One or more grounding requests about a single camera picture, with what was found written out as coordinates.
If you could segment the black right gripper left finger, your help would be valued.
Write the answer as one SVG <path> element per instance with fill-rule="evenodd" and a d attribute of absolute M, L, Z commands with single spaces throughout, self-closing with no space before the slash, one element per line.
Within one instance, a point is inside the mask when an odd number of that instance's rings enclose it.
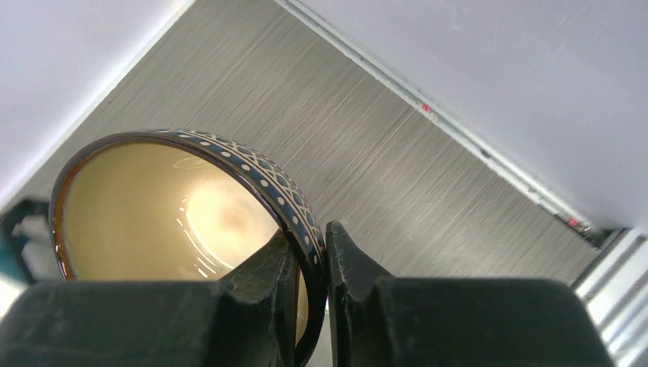
<path fill-rule="evenodd" d="M 276 234 L 218 281 L 58 281 L 1 323 L 3 366 L 292 366 L 297 264 Z"/>

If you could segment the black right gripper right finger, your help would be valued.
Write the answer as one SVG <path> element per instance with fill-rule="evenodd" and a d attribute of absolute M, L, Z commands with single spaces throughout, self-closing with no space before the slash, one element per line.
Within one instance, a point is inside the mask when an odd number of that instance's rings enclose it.
<path fill-rule="evenodd" d="M 336 366 L 610 366 L 583 303 L 542 278 L 399 278 L 326 227 Z"/>

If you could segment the black patterned rim bowl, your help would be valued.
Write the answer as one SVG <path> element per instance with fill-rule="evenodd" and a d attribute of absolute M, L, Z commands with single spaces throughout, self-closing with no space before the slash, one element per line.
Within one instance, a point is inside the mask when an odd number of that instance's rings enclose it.
<path fill-rule="evenodd" d="M 312 356 L 326 302 L 325 241 L 297 185 L 253 148 L 173 128 L 100 138 L 59 173 L 49 223 L 68 281 L 217 281 L 284 240 L 300 266 L 296 364 Z"/>

